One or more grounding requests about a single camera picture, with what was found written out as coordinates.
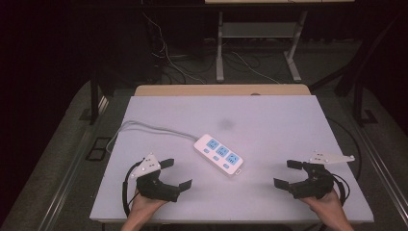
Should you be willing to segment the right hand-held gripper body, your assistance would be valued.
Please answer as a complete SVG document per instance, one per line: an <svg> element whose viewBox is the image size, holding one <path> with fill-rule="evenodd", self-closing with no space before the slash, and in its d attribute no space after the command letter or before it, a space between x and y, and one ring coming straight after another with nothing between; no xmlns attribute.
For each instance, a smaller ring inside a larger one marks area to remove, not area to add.
<svg viewBox="0 0 408 231"><path fill-rule="evenodd" d="M315 152L307 162L302 162L303 170L308 175L307 179L302 182L290 183L288 191L295 199L305 197L321 199L333 190L334 184L337 184L341 199L347 199L348 194L345 192L344 184L325 166L353 162L354 160L353 156Z"/></svg>

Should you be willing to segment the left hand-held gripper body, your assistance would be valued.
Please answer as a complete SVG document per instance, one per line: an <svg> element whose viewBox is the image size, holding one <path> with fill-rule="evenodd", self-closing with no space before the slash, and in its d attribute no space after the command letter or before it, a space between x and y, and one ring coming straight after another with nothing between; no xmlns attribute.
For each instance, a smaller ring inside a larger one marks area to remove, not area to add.
<svg viewBox="0 0 408 231"><path fill-rule="evenodd" d="M165 184L159 179L162 171L160 162L150 153L136 163L130 177L136 180L137 189L142 196L176 202L180 195L179 187Z"/></svg>

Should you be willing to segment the white power strip blue sockets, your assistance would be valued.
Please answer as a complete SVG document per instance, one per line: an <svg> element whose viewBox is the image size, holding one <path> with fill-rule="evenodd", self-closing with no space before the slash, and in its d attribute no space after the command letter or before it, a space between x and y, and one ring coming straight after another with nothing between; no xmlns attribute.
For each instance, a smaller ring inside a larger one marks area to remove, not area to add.
<svg viewBox="0 0 408 231"><path fill-rule="evenodd" d="M209 163L228 176L238 175L242 171L243 158L229 146L205 134L193 145L194 150Z"/></svg>

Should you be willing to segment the person's left hand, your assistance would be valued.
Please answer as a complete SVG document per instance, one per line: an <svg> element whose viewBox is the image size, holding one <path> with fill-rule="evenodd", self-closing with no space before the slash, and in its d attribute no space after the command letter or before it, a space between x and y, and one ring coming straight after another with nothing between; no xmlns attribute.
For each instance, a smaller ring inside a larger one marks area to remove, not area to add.
<svg viewBox="0 0 408 231"><path fill-rule="evenodd" d="M165 204L164 200L147 198L135 190L128 219L137 223L146 223Z"/></svg>

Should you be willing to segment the person's right hand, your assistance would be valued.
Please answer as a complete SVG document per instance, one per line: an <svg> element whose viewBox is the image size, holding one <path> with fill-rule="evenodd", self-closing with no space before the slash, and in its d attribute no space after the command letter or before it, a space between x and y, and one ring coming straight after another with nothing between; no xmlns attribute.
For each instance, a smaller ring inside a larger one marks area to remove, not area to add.
<svg viewBox="0 0 408 231"><path fill-rule="evenodd" d="M300 198L326 225L336 225L344 217L343 206L337 193L332 190L323 198L315 197Z"/></svg>

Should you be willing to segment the black floor socket box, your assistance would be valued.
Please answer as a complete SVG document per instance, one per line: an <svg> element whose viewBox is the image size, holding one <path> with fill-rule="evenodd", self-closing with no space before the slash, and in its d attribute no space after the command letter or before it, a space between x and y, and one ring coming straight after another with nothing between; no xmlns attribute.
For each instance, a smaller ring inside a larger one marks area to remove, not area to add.
<svg viewBox="0 0 408 231"><path fill-rule="evenodd" d="M98 137L95 139L90 151L85 160L90 162L101 162L106 156L106 147L111 139L106 137Z"/></svg>

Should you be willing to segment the black metal stand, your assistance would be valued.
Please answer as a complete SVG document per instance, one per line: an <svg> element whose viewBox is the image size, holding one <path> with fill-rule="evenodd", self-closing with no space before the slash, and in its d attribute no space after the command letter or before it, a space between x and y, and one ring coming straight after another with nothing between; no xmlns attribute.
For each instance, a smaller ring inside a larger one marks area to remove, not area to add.
<svg viewBox="0 0 408 231"><path fill-rule="evenodd" d="M90 109L89 112L85 114L85 120L88 120L90 125L93 125L99 117L99 86L97 72L98 69L93 67L89 73Z"/></svg>
<svg viewBox="0 0 408 231"><path fill-rule="evenodd" d="M365 124L377 123L377 119L373 115L372 111L363 109L363 89L365 80L363 71L366 64L366 62L363 62L356 70L354 85L352 116L360 127L363 127Z"/></svg>

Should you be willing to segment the dark computer case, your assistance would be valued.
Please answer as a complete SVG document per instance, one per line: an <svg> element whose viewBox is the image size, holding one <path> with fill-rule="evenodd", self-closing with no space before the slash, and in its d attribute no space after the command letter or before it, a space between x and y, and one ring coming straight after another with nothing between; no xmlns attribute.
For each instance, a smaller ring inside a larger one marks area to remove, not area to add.
<svg viewBox="0 0 408 231"><path fill-rule="evenodd" d="M141 13L110 13L106 19L103 68L115 89L135 89L159 80L160 68L152 55L146 20Z"/></svg>

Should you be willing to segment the metal floor rail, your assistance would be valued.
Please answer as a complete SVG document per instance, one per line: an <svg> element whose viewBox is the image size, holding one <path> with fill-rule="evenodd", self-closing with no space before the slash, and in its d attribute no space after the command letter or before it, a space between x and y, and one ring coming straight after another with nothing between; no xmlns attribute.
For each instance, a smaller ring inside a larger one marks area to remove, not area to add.
<svg viewBox="0 0 408 231"><path fill-rule="evenodd" d="M47 195L37 231L51 231L75 181L85 151L93 136L91 110L104 113L109 100L97 96L76 95L65 112L62 122L47 145L38 168L43 177Z"/></svg>
<svg viewBox="0 0 408 231"><path fill-rule="evenodd" d="M408 199L404 196L401 188L392 176L389 168L380 157L379 151L375 147L374 142L370 139L365 129L357 127L356 131L362 143L364 144L365 149L368 152L370 162L377 172L382 185L385 187L387 194L393 201L393 204L398 211L399 216L403 220L404 224L408 227Z"/></svg>

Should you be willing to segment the white metal desk frame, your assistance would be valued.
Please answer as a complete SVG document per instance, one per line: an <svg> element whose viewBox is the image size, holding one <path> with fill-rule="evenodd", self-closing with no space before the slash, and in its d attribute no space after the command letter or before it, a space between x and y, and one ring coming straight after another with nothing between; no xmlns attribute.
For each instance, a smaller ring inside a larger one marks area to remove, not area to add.
<svg viewBox="0 0 408 231"><path fill-rule="evenodd" d="M292 46L284 52L287 67L295 82L301 77L293 56L300 41L308 12L302 11L297 21L292 22L229 22L224 13L218 13L216 76L219 83L224 82L222 44L224 39L291 39Z"/></svg>

